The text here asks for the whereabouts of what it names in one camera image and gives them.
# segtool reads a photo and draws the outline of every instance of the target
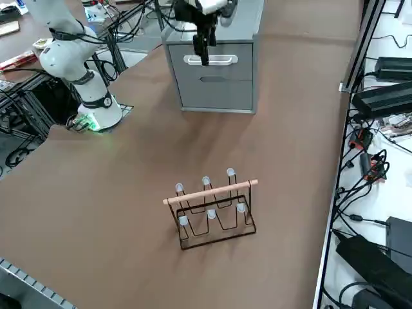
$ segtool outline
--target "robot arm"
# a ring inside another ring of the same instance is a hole
[[[64,0],[25,0],[25,4],[33,19],[48,27],[54,38],[40,54],[42,67],[75,87],[82,99],[78,112],[93,122],[92,130],[117,124],[122,118],[120,106],[100,74],[84,66],[100,44],[95,32],[70,14]],[[80,35],[87,35],[87,39],[80,39]]]
[[[208,46],[216,46],[218,17],[230,19],[238,0],[175,0],[174,14],[177,21],[194,23],[197,34],[193,35],[194,53],[200,56],[204,66],[209,65]]]

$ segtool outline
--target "wire rack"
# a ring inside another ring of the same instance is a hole
[[[192,194],[178,183],[176,197],[163,201],[171,211],[182,250],[256,233],[252,186],[258,181],[238,183],[234,169],[227,169],[227,177],[229,185],[214,188],[205,176],[203,191]]]

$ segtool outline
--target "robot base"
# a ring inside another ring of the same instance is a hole
[[[122,109],[118,105],[114,96],[111,96],[112,104],[109,108],[90,109],[80,105],[78,112],[80,115],[87,116],[92,124],[89,129],[97,132],[118,124],[122,119]]]

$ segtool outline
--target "gray filing cabinet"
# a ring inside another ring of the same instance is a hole
[[[166,57],[184,111],[255,113],[258,104],[259,26],[265,0],[239,0],[229,26],[219,20],[209,66],[195,56],[196,32],[162,32]],[[189,23],[174,24],[194,30]]]

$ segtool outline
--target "cabinet drawer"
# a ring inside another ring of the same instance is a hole
[[[174,74],[181,78],[205,76],[231,80],[252,80],[252,44],[218,44],[209,46],[209,66],[202,66],[193,45],[169,45]]]
[[[252,81],[224,77],[178,80],[184,108],[252,109]]]

